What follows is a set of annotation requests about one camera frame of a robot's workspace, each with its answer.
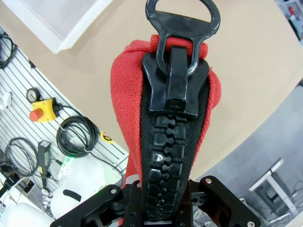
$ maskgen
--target pressure gauge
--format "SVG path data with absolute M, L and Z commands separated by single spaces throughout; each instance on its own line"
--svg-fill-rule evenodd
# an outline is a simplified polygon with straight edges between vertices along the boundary
M 38 101 L 40 98 L 40 92 L 37 88 L 32 87 L 29 90 L 27 90 L 27 100 L 30 103 L 34 103 L 36 101 Z

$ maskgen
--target black fabric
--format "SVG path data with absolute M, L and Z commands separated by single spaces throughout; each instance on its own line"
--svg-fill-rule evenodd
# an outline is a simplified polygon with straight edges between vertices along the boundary
M 203 127 L 206 107 L 209 97 L 209 81 L 206 80 L 199 93 L 199 114 L 198 118 L 194 120 L 188 120 L 187 123 L 179 123 L 186 128 L 186 140 L 182 143 L 185 145 L 184 157 L 180 160 L 183 163 L 182 173 L 178 177 L 180 185 L 178 188 L 176 205 L 174 211 L 178 208 L 181 202 L 184 191 L 186 189 L 189 173 L 193 164 L 197 144 L 201 135 Z M 141 134 L 141 150 L 142 150 L 142 175 L 143 175 L 143 207 L 145 207 L 145 201 L 147 196 L 147 184 L 149 180 L 149 171 L 151 169 L 151 155 L 154 149 L 153 136 L 154 133 L 159 132 L 159 129 L 155 128 L 156 115 L 149 113 L 149 105 L 151 100 L 151 88 L 147 80 L 143 82 L 142 100 L 141 100 L 141 113 L 140 113 L 140 134 Z

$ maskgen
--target slotted metal surface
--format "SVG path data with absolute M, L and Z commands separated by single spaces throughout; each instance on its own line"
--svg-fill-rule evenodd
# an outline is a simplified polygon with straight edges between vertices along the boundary
M 10 42 L 8 40 L 1 42 L 1 49 L 1 59 L 7 59 L 10 54 Z M 49 141 L 51 143 L 50 155 L 52 159 L 50 171 L 54 178 L 57 179 L 60 166 L 54 160 L 63 161 L 65 158 L 57 147 L 57 130 L 64 119 L 74 116 L 76 113 L 70 109 L 63 109 L 60 111 L 60 116 L 52 122 L 31 122 L 28 115 L 32 110 L 32 106 L 26 99 L 26 92 L 32 87 L 39 89 L 42 99 L 55 97 L 58 103 L 74 107 L 39 69 L 32 69 L 30 67 L 29 59 L 20 49 L 17 49 L 11 63 L 4 70 L 0 70 L 0 100 L 2 101 L 5 92 L 12 94 L 11 107 L 0 112 L 0 149 L 4 151 L 9 140 L 15 137 L 27 138 L 36 147 L 38 142 L 42 140 Z M 16 154 L 21 165 L 28 166 L 25 155 L 19 149 L 12 147 L 12 151 Z M 120 171 L 125 173 L 128 153 L 118 144 L 106 143 L 99 138 L 92 153 L 117 166 Z M 107 184 L 115 183 L 120 179 L 119 173 L 112 167 L 104 163 L 103 167 L 106 173 L 104 177 Z M 38 186 L 42 187 L 42 181 L 39 176 L 34 176 L 34 181 L 37 182 Z M 49 179 L 47 183 L 51 191 L 58 186 L 52 179 Z

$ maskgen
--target gray floor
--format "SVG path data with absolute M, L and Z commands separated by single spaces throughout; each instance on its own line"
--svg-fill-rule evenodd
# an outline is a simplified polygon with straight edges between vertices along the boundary
M 303 87 L 295 88 L 267 121 L 205 175 L 216 176 L 270 220 L 275 216 L 248 188 L 281 158 L 284 163 L 277 172 L 294 193 L 296 182 L 303 181 Z M 296 188 L 303 188 L 303 183 Z M 295 196 L 296 205 L 303 201 L 302 193 Z

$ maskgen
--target red fabric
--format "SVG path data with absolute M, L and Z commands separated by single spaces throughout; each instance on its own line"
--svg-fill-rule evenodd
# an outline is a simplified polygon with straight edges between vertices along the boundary
M 159 36 L 152 35 L 151 42 L 135 40 L 125 48 L 114 61 L 110 88 L 114 111 L 117 121 L 129 148 L 129 159 L 126 177 L 138 174 L 142 179 L 141 145 L 140 145 L 140 103 L 143 83 L 141 61 L 147 52 L 155 52 L 159 43 Z M 190 41 L 170 37 L 166 49 L 172 45 L 185 46 L 191 55 L 193 45 Z M 200 49 L 200 58 L 207 56 L 208 46 L 203 43 Z M 216 74 L 210 70 L 208 74 L 210 94 L 206 110 L 205 122 L 197 146 L 196 155 L 210 123 L 212 109 L 218 104 L 221 97 L 221 84 Z

